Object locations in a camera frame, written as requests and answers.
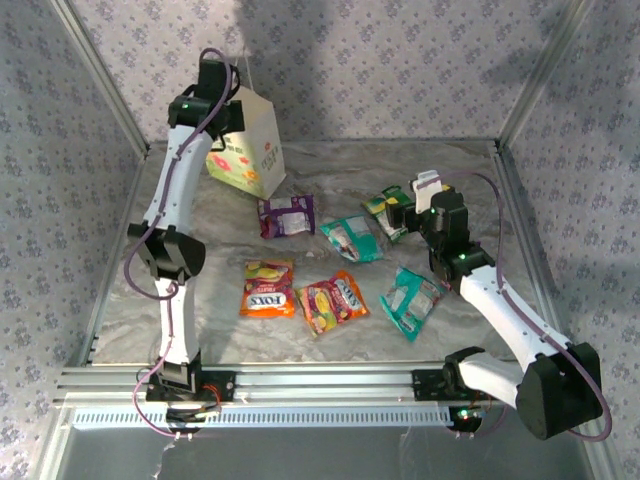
plastic packaging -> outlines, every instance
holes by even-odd
[[[413,342],[433,307],[446,292],[439,281],[428,280],[400,267],[393,287],[385,296],[380,296],[380,303],[396,327]]]
[[[316,231],[313,195],[258,200],[258,219],[262,238],[286,237]]]
[[[314,336],[369,313],[356,281],[344,270],[295,292]]]
[[[240,315],[293,317],[293,295],[293,260],[246,262]]]
[[[322,225],[320,229],[340,255],[352,262],[372,262],[382,258],[382,250],[363,215],[341,218]]]
[[[407,229],[404,227],[393,228],[389,224],[389,220],[387,220],[387,213],[385,211],[387,203],[407,205],[411,203],[411,199],[402,191],[401,187],[398,185],[392,185],[385,188],[379,195],[363,202],[362,205],[371,215],[373,215],[376,222],[378,222],[384,233],[389,237],[389,240],[391,240],[392,243],[395,243],[407,234]]]

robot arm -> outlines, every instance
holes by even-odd
[[[595,393],[552,343],[564,348],[564,353],[577,360],[600,387],[596,351],[587,343],[572,345],[508,282],[499,281],[493,258],[470,240],[462,194],[433,182],[436,177],[435,171],[424,172],[412,182],[415,204],[387,204],[389,223],[394,228],[404,226],[410,232],[420,232],[429,246],[431,270],[484,315],[518,363],[497,360],[479,347],[466,348],[445,359],[443,373],[449,388],[479,390],[503,401],[517,410],[524,425],[540,439],[598,418],[603,410]]]
[[[170,104],[167,155],[155,195],[143,222],[130,224],[127,232],[136,241],[147,235],[138,254],[155,279],[158,297],[163,298],[160,355],[166,352],[166,356],[152,381],[185,394],[196,394],[201,383],[194,293],[206,250],[202,242],[190,236],[195,190],[214,140],[244,130],[241,103],[229,102],[240,85],[238,70],[230,67],[238,81],[235,88],[228,88],[231,79],[227,79],[227,68],[223,62],[201,56],[198,83]],[[225,95],[224,103],[218,105]],[[213,117],[196,134],[211,114]],[[177,293],[166,299],[173,284],[178,285]]]

green snack packet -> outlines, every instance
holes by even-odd
[[[428,280],[406,268],[398,268],[393,287],[380,296],[382,309],[413,342],[433,307],[447,289],[437,280]]]
[[[352,262],[382,258],[382,250],[363,215],[341,218],[320,227],[340,255]]]
[[[395,243],[400,240],[401,237],[406,235],[407,229],[404,227],[393,228],[389,224],[387,214],[385,212],[385,205],[387,202],[407,205],[411,203],[411,199],[402,191],[401,187],[398,185],[392,185],[385,188],[382,193],[367,200],[366,202],[363,202],[362,205],[371,215],[373,215],[376,222],[378,222],[382,230],[384,230],[384,233],[389,237],[389,240],[391,240],[392,243]]]

ventilation grille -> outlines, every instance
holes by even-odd
[[[145,409],[145,415],[159,427],[166,427],[164,410]],[[146,427],[133,407],[79,408],[73,425],[78,429]],[[244,407],[222,409],[207,417],[200,427],[398,427],[450,426],[448,408],[425,407]]]

gray marble floor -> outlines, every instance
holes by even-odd
[[[288,145],[283,150],[287,178],[274,197],[313,194],[318,224],[364,212],[360,205],[363,200],[392,184],[406,186],[419,171],[473,169],[495,178],[483,143],[304,143]],[[132,219],[136,222],[152,198],[163,160],[162,149],[152,150],[133,207]],[[495,255],[498,215],[489,187],[477,179],[461,179],[452,184],[465,196],[472,236]],[[343,259],[320,232],[315,236],[303,233],[263,240],[256,200],[210,178],[205,171],[198,185],[193,219],[192,235],[207,246],[196,292],[197,331],[205,364],[441,360],[448,353],[471,345],[511,358],[489,323],[453,293],[434,309],[413,344],[385,317],[378,296],[392,284],[396,267],[408,266],[418,273],[428,271],[427,250],[418,234],[403,238],[393,248],[383,242],[385,257],[370,264],[351,264]],[[374,229],[382,239],[380,230]],[[532,303],[532,286],[510,226],[505,254],[505,275]],[[241,318],[238,308],[243,264],[248,258],[293,258],[295,286],[326,279],[346,269],[359,283],[371,315],[317,338],[311,335],[299,307],[293,319]],[[124,281],[122,263],[102,318],[94,364],[143,363],[158,354],[159,305],[131,290]],[[153,291],[152,279],[137,259],[132,273],[139,285]]]

